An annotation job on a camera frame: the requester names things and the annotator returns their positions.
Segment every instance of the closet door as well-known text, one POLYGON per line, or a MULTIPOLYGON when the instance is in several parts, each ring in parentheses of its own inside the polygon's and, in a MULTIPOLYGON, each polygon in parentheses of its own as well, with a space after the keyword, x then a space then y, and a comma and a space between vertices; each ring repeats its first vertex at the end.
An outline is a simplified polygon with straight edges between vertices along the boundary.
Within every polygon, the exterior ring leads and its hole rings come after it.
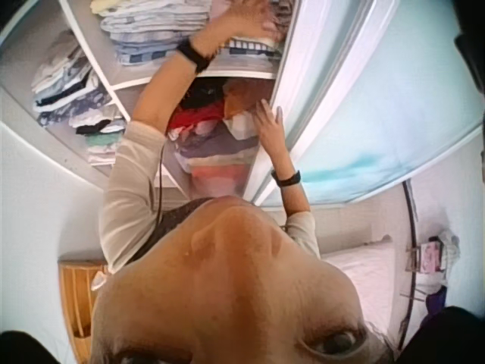
MULTIPOLYGON (((274 108, 283 108, 286 145, 294 161, 345 98, 397 5, 398 0, 327 0, 308 1, 299 9, 280 78, 284 86, 277 89, 272 100, 274 108), (325 115, 312 119, 322 102, 326 102, 325 115)), ((275 186, 271 168, 268 154, 261 149, 245 199, 256 204, 264 201, 275 186)))
MULTIPOLYGON (((292 148, 313 205, 368 198, 480 132, 483 98, 455 48, 458 33, 451 1, 400 2, 341 105, 321 93, 292 148)), ((255 200, 281 205, 271 183, 255 200)))

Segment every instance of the person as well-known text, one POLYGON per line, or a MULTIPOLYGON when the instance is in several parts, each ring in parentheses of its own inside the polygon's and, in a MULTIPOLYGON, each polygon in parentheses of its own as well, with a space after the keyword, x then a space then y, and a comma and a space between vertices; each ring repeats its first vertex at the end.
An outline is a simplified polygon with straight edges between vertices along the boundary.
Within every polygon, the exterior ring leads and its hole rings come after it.
POLYGON ((320 260, 280 108, 275 117, 259 102, 255 126, 285 186, 285 230, 234 196, 192 201, 158 220, 152 181, 167 123, 198 63, 233 36, 278 37, 268 0, 233 1, 139 97, 102 210, 101 244, 113 275, 95 303, 93 364, 363 363, 380 347, 352 282, 320 260))

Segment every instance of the wooden furniture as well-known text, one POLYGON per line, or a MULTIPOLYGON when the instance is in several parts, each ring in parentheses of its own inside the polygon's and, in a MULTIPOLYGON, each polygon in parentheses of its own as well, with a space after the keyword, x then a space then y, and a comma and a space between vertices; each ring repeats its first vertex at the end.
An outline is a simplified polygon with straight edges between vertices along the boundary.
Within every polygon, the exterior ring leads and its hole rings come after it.
POLYGON ((91 321, 96 292, 91 291, 96 273, 108 271, 104 262, 59 262, 59 289, 67 334, 79 364, 89 361, 91 321))

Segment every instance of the black wristband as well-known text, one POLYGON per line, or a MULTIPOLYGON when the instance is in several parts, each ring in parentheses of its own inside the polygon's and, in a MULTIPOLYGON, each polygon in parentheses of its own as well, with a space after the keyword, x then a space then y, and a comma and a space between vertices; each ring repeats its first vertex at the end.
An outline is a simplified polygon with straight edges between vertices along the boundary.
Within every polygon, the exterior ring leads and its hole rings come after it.
POLYGON ((202 71, 207 69, 209 67, 212 59, 214 57, 206 58, 202 56, 200 53, 198 53, 193 47, 192 44, 190 44, 189 39, 185 39, 183 42, 181 42, 178 47, 177 51, 182 53, 183 55, 186 56, 187 59, 192 61, 193 63, 196 64, 196 73, 200 74, 202 71))
POLYGON ((279 180, 278 176, 276 175, 276 171, 272 171, 271 176, 274 178, 279 188, 289 187, 289 186, 292 186, 293 184, 299 184, 302 180, 300 171, 297 171, 292 177, 288 178, 287 180, 279 180))

